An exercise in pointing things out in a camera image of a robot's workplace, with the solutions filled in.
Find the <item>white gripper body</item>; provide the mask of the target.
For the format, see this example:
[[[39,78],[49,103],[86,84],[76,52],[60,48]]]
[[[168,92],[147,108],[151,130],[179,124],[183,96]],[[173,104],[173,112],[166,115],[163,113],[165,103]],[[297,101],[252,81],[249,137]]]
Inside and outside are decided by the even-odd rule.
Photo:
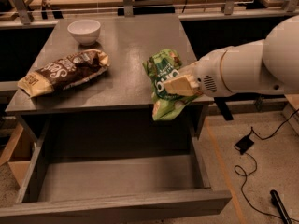
[[[199,82],[200,91],[209,97],[229,97],[233,92],[225,85],[222,77],[222,60],[229,47],[216,49],[198,61],[185,65],[179,72],[193,75]]]

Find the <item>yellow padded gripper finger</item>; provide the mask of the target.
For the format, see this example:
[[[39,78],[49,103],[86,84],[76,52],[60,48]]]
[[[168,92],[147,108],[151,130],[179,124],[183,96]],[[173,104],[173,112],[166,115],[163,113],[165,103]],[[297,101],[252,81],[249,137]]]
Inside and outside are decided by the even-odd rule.
[[[200,84],[193,75],[179,75],[164,82],[164,88],[169,94],[194,96],[201,94]]]

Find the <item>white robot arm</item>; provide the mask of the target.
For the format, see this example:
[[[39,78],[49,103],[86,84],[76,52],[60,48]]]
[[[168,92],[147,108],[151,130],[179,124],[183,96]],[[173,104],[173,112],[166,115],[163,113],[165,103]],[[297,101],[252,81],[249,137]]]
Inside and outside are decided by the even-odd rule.
[[[299,92],[299,16],[281,22],[265,39],[216,49],[163,82],[167,93],[229,97]]]

